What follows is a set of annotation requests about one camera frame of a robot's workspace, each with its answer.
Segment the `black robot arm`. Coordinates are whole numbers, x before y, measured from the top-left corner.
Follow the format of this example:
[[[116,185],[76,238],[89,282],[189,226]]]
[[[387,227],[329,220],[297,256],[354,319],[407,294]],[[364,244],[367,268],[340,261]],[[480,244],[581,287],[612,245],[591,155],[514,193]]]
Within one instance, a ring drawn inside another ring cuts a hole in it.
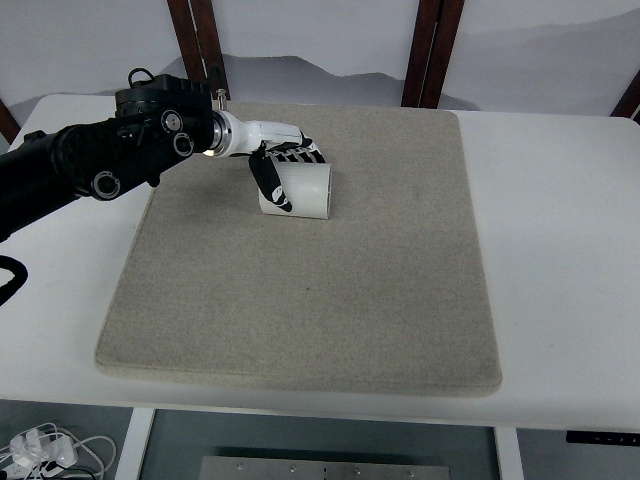
[[[1,237],[81,197],[111,201],[160,176],[194,154],[245,156],[259,191],[284,212],[293,209],[276,162],[323,162],[299,127],[241,121],[223,91],[168,74],[131,81],[115,94],[112,118],[34,131],[1,157]]]

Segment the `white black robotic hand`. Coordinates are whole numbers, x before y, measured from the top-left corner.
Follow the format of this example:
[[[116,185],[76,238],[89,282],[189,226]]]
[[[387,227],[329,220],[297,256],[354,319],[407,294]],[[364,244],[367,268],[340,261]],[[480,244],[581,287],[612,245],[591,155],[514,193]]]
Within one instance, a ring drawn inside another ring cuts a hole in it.
[[[271,121],[241,121],[227,111],[219,112],[220,156],[251,154],[260,147],[267,149],[268,157],[252,154],[248,159],[258,189],[276,208],[291,212],[292,204],[273,161],[324,164],[326,160],[315,142],[303,135],[297,126]]]

